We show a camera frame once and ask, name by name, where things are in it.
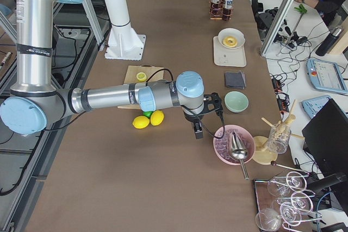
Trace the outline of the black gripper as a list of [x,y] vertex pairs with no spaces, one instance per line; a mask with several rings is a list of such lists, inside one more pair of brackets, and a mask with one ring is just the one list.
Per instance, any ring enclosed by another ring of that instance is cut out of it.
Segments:
[[[203,113],[208,114],[211,112],[215,112],[216,114],[222,113],[222,99],[218,95],[218,93],[213,92],[211,94],[204,94],[203,96]],[[195,133],[196,139],[202,139],[203,138],[203,130],[201,123],[192,123],[192,128]]]

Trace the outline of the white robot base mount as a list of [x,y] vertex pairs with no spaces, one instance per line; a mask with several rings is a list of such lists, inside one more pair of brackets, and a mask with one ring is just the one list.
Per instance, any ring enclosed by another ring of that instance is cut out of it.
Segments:
[[111,31],[105,53],[107,59],[142,59],[146,36],[139,35],[131,26],[126,0],[104,0]]

